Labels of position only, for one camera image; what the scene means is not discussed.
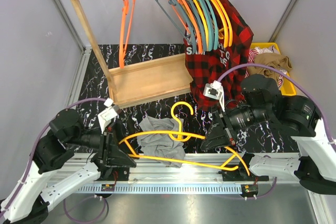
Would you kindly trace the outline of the yellow hanger with grey top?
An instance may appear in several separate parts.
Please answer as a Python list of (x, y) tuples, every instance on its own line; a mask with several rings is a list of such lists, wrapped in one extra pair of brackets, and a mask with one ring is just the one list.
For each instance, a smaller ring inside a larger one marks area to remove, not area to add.
[(172, 130), (155, 130), (155, 131), (144, 131), (144, 132), (139, 132), (139, 133), (134, 133), (129, 136), (124, 137), (119, 144), (125, 143), (128, 149), (130, 150), (131, 154), (129, 154), (130, 157), (132, 158), (145, 158), (145, 159), (151, 159), (155, 161), (165, 161), (165, 162), (173, 162), (173, 163), (179, 163), (179, 164), (188, 164), (188, 165), (194, 165), (194, 166), (199, 166), (199, 167), (207, 167), (207, 168), (212, 168), (212, 169), (218, 169), (218, 170), (223, 170), (223, 171), (229, 171), (233, 172), (235, 170), (238, 170), (239, 166), (236, 165), (234, 167), (227, 167), (227, 165), (235, 158), (239, 159), (240, 163), (243, 165), (244, 170), (247, 173), (247, 176), (250, 176), (250, 171), (249, 168), (247, 167), (247, 164), (243, 160), (243, 158), (232, 148), (225, 146), (227, 150), (229, 150), (232, 153), (232, 156), (224, 161), (220, 166), (218, 165), (210, 165), (210, 164), (205, 164), (205, 163), (199, 163), (199, 162), (191, 162), (191, 161), (186, 161), (182, 159), (173, 159), (173, 158), (165, 158), (165, 157), (156, 157), (156, 156), (147, 156), (147, 155), (140, 155), (137, 154), (134, 148), (130, 145), (128, 140), (138, 137), (138, 136), (143, 136), (143, 135), (157, 135), (157, 134), (167, 134), (173, 141), (176, 142), (187, 142), (190, 138), (198, 138), (201, 140), (205, 140), (205, 136), (195, 134), (195, 133), (190, 133), (190, 132), (183, 132), (183, 127), (182, 127), (182, 122), (181, 120), (175, 116), (174, 110), (178, 105), (185, 105), (189, 108), (190, 114), (194, 114), (194, 110), (191, 107), (190, 104), (186, 102), (177, 102), (175, 103), (172, 108), (171, 108), (171, 116), (172, 118), (178, 123), (178, 130), (177, 131), (172, 131)]

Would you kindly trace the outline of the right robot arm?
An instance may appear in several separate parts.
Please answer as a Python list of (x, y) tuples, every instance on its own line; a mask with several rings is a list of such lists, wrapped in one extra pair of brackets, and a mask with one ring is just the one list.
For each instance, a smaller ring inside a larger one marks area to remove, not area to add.
[(243, 180), (254, 176), (295, 179), (311, 192), (335, 195), (335, 149), (314, 102), (300, 95), (282, 95), (275, 80), (261, 74), (244, 79), (241, 88), (243, 102), (233, 108), (213, 109), (201, 150), (232, 146), (240, 130), (267, 122), (274, 131), (296, 141), (307, 154), (294, 159), (246, 153), (239, 163), (238, 176)]

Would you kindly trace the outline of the orange hanger with pink top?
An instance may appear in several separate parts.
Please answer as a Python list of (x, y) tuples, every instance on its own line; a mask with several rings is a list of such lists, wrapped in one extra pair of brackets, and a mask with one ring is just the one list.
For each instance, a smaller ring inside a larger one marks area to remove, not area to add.
[(183, 10), (183, 15), (185, 15), (185, 29), (187, 31), (188, 42), (192, 45), (193, 54), (200, 54), (203, 52), (203, 46), (206, 42), (202, 41), (202, 32), (204, 32), (203, 23), (199, 16), (199, 12), (192, 0), (177, 0), (181, 9)]

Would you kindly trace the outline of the grey tank top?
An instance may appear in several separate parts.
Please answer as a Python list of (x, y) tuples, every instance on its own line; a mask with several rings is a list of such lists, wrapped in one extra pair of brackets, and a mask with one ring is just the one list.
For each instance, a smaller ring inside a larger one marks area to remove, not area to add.
[[(139, 126), (143, 132), (147, 131), (178, 131), (178, 122), (174, 119), (156, 119), (145, 117)], [(185, 152), (183, 143), (172, 140), (168, 134), (148, 134), (137, 137), (141, 151), (146, 156), (172, 158), (183, 160)]]

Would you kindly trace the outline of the red white striped tank top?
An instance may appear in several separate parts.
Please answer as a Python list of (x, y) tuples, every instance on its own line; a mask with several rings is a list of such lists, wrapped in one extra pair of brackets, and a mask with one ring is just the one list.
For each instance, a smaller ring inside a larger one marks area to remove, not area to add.
[[(248, 53), (248, 63), (254, 63), (254, 59), (255, 59), (255, 56), (257, 54), (262, 54), (262, 53), (267, 53), (267, 52), (273, 52), (273, 53), (277, 53), (277, 54), (281, 54), (279, 52), (278, 49), (276, 49), (275, 46), (270, 46), (270, 47), (266, 47), (266, 48), (261, 48), (261, 47), (255, 47), (253, 49), (250, 49), (249, 50), (249, 53)], [(284, 74), (287, 74), (288, 72), (285, 71), (285, 70), (279, 70), (281, 72), (283, 72)], [(246, 71), (246, 74), (245, 74), (245, 77), (249, 77), (250, 74), (248, 73), (248, 70)], [(278, 85), (278, 88), (280, 89), (283, 85), (283, 76), (280, 75), (280, 80), (277, 82), (277, 85)]]

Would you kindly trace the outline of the tan tank top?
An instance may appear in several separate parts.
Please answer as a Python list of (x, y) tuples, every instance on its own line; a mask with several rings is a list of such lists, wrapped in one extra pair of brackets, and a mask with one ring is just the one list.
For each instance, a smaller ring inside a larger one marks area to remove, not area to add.
[[(292, 70), (292, 64), (289, 57), (273, 52), (257, 54), (255, 56), (254, 63), (272, 67), (277, 70), (282, 69), (287, 72), (290, 72)], [(261, 74), (267, 78), (272, 78), (277, 82), (280, 80), (280, 75), (278, 73), (275, 73), (271, 70), (262, 67), (251, 66), (247, 67), (247, 70), (250, 75)]]

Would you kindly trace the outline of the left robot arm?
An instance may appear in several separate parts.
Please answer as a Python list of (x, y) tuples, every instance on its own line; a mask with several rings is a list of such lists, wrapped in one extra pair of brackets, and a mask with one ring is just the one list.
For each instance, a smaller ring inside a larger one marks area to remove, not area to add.
[[(136, 167), (136, 162), (119, 148), (121, 124), (108, 123), (104, 130), (84, 127), (74, 109), (60, 111), (49, 123), (50, 130), (31, 154), (27, 168), (17, 185), (1, 200), (5, 223), (42, 223), (48, 214), (80, 187), (95, 180), (108, 180), (115, 168)], [(74, 153), (68, 144), (95, 150), (82, 168), (47, 187), (50, 179)]]

